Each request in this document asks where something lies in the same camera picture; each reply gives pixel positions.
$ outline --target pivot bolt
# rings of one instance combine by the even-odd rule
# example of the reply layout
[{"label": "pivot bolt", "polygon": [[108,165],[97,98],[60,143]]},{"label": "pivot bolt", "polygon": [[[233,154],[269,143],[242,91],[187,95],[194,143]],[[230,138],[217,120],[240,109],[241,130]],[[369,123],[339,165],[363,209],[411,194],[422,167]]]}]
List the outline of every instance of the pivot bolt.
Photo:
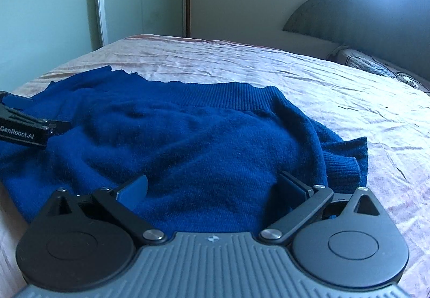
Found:
[{"label": "pivot bolt", "polygon": [[143,238],[149,241],[159,241],[164,237],[164,233],[158,229],[150,229],[143,233]]},{"label": "pivot bolt", "polygon": [[266,240],[278,240],[282,237],[282,232],[278,229],[264,229],[260,236]]}]

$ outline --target gray headboard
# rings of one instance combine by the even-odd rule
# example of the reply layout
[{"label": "gray headboard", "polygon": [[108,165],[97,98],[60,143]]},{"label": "gray headboard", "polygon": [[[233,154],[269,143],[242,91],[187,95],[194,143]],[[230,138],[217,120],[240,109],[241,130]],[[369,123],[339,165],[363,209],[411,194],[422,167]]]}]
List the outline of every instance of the gray headboard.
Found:
[{"label": "gray headboard", "polygon": [[283,30],[348,45],[430,80],[430,0],[308,0]]}]

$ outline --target bed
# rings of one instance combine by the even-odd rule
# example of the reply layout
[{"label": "bed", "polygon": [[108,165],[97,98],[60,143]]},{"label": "bed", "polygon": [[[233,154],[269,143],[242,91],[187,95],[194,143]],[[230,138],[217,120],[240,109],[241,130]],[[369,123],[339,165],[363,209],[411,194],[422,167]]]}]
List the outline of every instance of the bed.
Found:
[{"label": "bed", "polygon": [[[32,96],[51,81],[111,65],[150,81],[274,85],[343,139],[368,138],[368,186],[405,237],[400,286],[430,296],[430,97],[390,77],[280,50],[157,35],[119,40],[16,89]],[[27,224],[0,185],[0,297],[25,285],[15,247]]]}]

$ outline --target knit fabric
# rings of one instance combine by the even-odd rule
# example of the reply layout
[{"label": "knit fabric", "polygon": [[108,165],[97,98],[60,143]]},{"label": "knit fabric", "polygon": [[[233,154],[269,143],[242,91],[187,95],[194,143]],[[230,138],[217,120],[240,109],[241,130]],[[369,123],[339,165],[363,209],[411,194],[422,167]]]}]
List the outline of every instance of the knit fabric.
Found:
[{"label": "knit fabric", "polygon": [[104,67],[33,99],[27,114],[72,129],[44,151],[0,142],[0,178],[27,221],[56,188],[89,194],[146,175],[134,212],[165,233],[256,234],[296,207],[282,171],[341,193],[366,184],[366,138],[343,141],[273,86],[152,82]]}]

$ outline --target ribbed plastic surface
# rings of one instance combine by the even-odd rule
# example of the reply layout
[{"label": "ribbed plastic surface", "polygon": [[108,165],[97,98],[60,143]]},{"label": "ribbed plastic surface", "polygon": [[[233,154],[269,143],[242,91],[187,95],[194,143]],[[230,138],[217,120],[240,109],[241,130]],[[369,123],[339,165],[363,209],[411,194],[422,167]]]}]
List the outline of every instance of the ribbed plastic surface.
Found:
[{"label": "ribbed plastic surface", "polygon": [[280,246],[249,233],[177,233],[163,246],[145,247],[128,271],[103,287],[56,293],[28,286],[17,298],[358,298],[408,297],[400,288],[336,291],[313,282]]}]

